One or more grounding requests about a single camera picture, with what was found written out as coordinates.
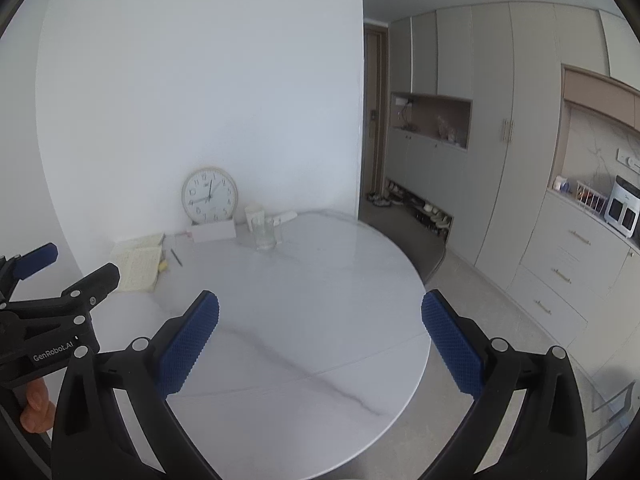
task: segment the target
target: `clock face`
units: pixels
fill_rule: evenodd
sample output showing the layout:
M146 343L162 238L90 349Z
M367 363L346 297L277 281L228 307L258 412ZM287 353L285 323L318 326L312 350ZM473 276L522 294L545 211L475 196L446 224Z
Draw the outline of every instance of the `clock face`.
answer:
M229 220L238 204L238 188L220 168L202 168L192 173L182 186L182 205L198 224Z

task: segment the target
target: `table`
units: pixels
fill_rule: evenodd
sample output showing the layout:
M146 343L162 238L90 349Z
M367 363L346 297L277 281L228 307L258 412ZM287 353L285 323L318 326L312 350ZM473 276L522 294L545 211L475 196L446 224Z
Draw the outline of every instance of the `table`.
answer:
M225 480L313 478L357 456L402 413L429 355L424 286L391 241L329 212L279 230L264 252L246 226L235 240L167 237L170 268L155 291L112 294L93 314L102 350L117 350L201 290L217 295L220 322L167 401ZM159 466L117 396L142 459Z

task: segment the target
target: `clear glass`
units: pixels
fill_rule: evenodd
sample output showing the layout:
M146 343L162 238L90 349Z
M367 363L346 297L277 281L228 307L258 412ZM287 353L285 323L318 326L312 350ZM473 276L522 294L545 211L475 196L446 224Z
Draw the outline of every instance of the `clear glass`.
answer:
M260 250L273 249L276 246L276 235L273 230L273 218L254 217L251 219L255 246Z

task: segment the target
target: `human hand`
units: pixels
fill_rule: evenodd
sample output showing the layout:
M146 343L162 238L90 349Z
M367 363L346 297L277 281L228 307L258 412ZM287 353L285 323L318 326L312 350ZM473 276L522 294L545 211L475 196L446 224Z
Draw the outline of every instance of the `human hand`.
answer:
M49 400L49 391L44 379L36 379L27 384L27 407L20 416L20 422L29 433L44 433L53 428L56 405Z

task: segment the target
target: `open notebook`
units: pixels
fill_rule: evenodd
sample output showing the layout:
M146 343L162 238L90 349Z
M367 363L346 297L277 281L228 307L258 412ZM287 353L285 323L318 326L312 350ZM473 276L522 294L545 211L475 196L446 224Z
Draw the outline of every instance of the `open notebook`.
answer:
M109 258L120 271L118 292L149 292L156 286L164 234L118 242Z

